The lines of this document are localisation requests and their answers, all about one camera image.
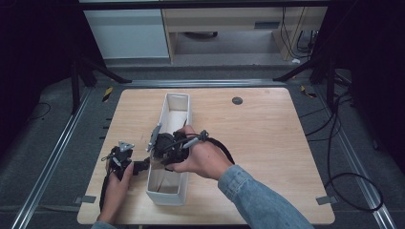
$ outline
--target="metal bracket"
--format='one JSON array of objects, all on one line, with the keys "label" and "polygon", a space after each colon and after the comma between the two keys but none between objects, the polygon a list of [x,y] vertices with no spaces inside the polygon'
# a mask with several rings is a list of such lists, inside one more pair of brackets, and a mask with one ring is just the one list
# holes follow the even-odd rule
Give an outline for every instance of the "metal bracket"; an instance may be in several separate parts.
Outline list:
[{"label": "metal bracket", "polygon": [[328,196],[317,198],[316,201],[318,202],[319,205],[324,205],[327,203],[334,204],[339,202],[339,200],[336,197],[328,197]]},{"label": "metal bracket", "polygon": [[132,148],[135,147],[135,144],[126,143],[126,142],[123,142],[123,141],[119,141],[118,145],[119,145],[119,150],[121,152],[127,151],[127,150],[132,149]]},{"label": "metal bracket", "polygon": [[96,201],[96,197],[92,197],[92,196],[77,196],[74,200],[75,204],[80,204],[82,202],[87,202],[87,203],[95,203]]},{"label": "metal bracket", "polygon": [[158,123],[158,125],[155,127],[155,129],[152,131],[151,134],[151,140],[148,143],[148,148],[146,149],[146,152],[151,152],[151,150],[153,149],[153,147],[155,146],[156,143],[156,139],[158,138],[158,134],[161,128],[161,122]]}]

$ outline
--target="hand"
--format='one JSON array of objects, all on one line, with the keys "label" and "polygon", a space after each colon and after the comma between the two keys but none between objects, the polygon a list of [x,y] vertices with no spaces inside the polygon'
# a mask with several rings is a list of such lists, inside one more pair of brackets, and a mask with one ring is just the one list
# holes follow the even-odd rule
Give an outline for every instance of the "hand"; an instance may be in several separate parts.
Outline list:
[{"label": "hand", "polygon": [[104,206],[97,218],[98,221],[114,224],[117,212],[124,202],[128,192],[133,171],[134,163],[130,163],[125,169],[122,180],[119,180],[115,173],[110,174],[108,177],[108,186],[105,191]]},{"label": "hand", "polygon": [[[179,130],[186,135],[195,134],[191,126],[184,126]],[[178,173],[193,172],[201,177],[218,180],[221,175],[232,165],[220,148],[211,142],[199,141],[190,147],[190,155],[182,163],[166,166],[167,169]]]}]

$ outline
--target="power cord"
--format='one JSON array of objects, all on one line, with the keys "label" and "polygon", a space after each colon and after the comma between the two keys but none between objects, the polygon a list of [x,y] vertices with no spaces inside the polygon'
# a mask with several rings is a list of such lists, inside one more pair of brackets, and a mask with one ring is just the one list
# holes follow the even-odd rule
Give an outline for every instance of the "power cord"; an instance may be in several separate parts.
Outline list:
[{"label": "power cord", "polygon": [[[299,46],[300,40],[301,40],[301,37],[303,36],[303,34],[304,34],[304,31],[301,31],[301,32],[300,32],[300,35],[298,36],[298,40],[297,40],[297,51],[299,51],[299,52],[310,52],[310,46],[309,46],[309,44],[311,43],[311,41],[309,41],[309,44],[308,44],[306,47],[300,47],[300,46]],[[310,32],[310,36],[311,36],[310,40],[312,40],[312,35],[313,35],[313,31]]]},{"label": "power cord", "polygon": [[[338,105],[342,105],[343,103],[348,102],[348,101],[351,101],[351,100],[352,100],[352,99],[349,98],[349,99],[346,99],[346,100],[344,100],[344,101],[342,101],[342,102],[338,102]],[[304,116],[307,116],[307,115],[312,115],[312,114],[314,114],[314,113],[323,111],[323,110],[325,110],[325,109],[327,109],[327,107],[321,108],[321,109],[319,109],[319,110],[316,110],[316,111],[311,112],[311,113],[308,113],[308,114],[301,115],[301,116],[299,116],[299,117],[301,118],[301,117],[304,117]],[[311,131],[311,132],[308,133],[308,134],[305,134],[305,136],[313,135],[313,134],[315,134],[315,133],[321,131],[321,130],[324,129],[325,127],[327,127],[328,124],[329,124],[329,123],[331,122],[331,120],[333,119],[333,116],[334,116],[334,115],[335,115],[335,113],[332,113],[332,114],[330,115],[330,118],[328,119],[327,122],[325,122],[325,123],[324,123],[321,127],[319,127],[318,129],[316,129],[316,130],[314,130],[314,131]]]},{"label": "power cord", "polygon": [[38,103],[38,105],[46,105],[46,106],[48,106],[48,110],[42,115],[39,115],[39,116],[36,116],[36,117],[30,117],[29,120],[35,120],[35,119],[41,118],[41,117],[47,115],[51,111],[51,105],[49,103],[40,102],[40,103]]},{"label": "power cord", "polygon": [[[343,100],[343,101],[341,101],[340,103],[339,103],[339,105],[342,105],[342,104],[344,104],[345,102],[348,102],[348,101],[351,101],[352,100],[352,98],[348,98],[348,99],[346,99],[346,100]],[[325,109],[327,109],[328,107],[323,107],[323,108],[321,108],[321,109],[318,109],[318,110],[316,110],[316,111],[313,111],[313,112],[310,112],[310,113],[307,113],[307,114],[302,114],[302,115],[300,115],[300,116],[298,116],[299,118],[301,118],[301,117],[305,117],[305,116],[308,116],[308,115],[312,115],[312,114],[315,114],[315,113],[318,113],[318,112],[322,112],[322,111],[324,111]]]},{"label": "power cord", "polygon": [[[327,161],[327,169],[328,169],[328,178],[329,180],[326,182],[326,184],[324,185],[325,188],[327,188],[329,185],[332,187],[333,191],[336,193],[336,195],[338,195],[341,199],[343,199],[346,203],[348,203],[351,207],[363,211],[363,212],[368,212],[368,213],[372,213],[374,211],[378,211],[384,204],[384,198],[382,195],[382,192],[380,189],[378,189],[378,187],[376,186],[376,184],[374,182],[372,182],[370,179],[368,179],[367,177],[364,177],[362,175],[356,174],[356,173],[341,173],[335,176],[331,175],[331,171],[330,171],[330,148],[331,148],[331,139],[332,139],[332,135],[333,135],[333,130],[334,127],[337,123],[337,119],[338,119],[338,109],[339,109],[339,101],[340,99],[347,95],[348,93],[344,93],[342,95],[340,95],[339,97],[337,97],[335,103],[333,104],[333,109],[332,109],[332,115],[334,115],[334,121],[333,124],[330,128],[330,137],[329,137],[329,141],[328,141],[328,161]],[[359,177],[362,178],[364,180],[366,180],[367,182],[369,182],[374,188],[375,190],[378,192],[379,195],[379,199],[380,202],[379,204],[374,207],[374,208],[365,208],[359,205],[356,205],[354,203],[352,203],[351,201],[349,201],[348,199],[346,199],[345,197],[343,197],[343,195],[336,189],[336,187],[334,186],[334,181],[340,177]]]},{"label": "power cord", "polygon": [[[282,39],[284,45],[287,47],[289,55],[291,55],[292,57],[297,58],[297,59],[305,58],[306,56],[302,56],[302,55],[298,55],[298,54],[294,53],[291,42],[289,40],[285,20],[286,20],[286,7],[283,7],[283,17],[282,17],[282,23],[281,23],[281,28],[280,28],[281,39]],[[284,31],[286,33],[288,43],[286,42],[286,40],[283,37],[283,28],[284,28]]]},{"label": "power cord", "polygon": [[[335,137],[337,134],[339,134],[341,128],[342,128],[342,125],[339,125],[337,131],[331,137]],[[329,139],[330,139],[329,137],[321,138],[321,139],[310,139],[310,140],[307,140],[307,142],[324,141],[324,140],[329,140]]]}]

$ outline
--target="black round hole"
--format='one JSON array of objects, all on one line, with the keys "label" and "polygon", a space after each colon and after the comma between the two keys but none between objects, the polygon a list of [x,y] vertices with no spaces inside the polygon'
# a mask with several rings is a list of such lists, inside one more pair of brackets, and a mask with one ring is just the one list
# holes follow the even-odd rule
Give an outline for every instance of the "black round hole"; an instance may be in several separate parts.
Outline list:
[{"label": "black round hole", "polygon": [[240,97],[233,97],[233,98],[232,98],[232,102],[233,102],[233,104],[235,104],[235,105],[241,105],[241,104],[244,102],[244,100],[241,99]]}]

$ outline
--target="denim sleeve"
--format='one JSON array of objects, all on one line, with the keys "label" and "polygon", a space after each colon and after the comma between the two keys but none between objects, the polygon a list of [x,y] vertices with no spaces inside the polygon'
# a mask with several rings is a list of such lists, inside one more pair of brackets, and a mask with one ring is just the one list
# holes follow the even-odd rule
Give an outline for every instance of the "denim sleeve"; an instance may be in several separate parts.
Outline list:
[{"label": "denim sleeve", "polygon": [[96,221],[95,224],[93,224],[92,229],[117,229],[117,228],[108,224],[107,222]]},{"label": "denim sleeve", "polygon": [[218,187],[251,228],[313,228],[285,198],[238,165],[226,170],[218,180]]}]

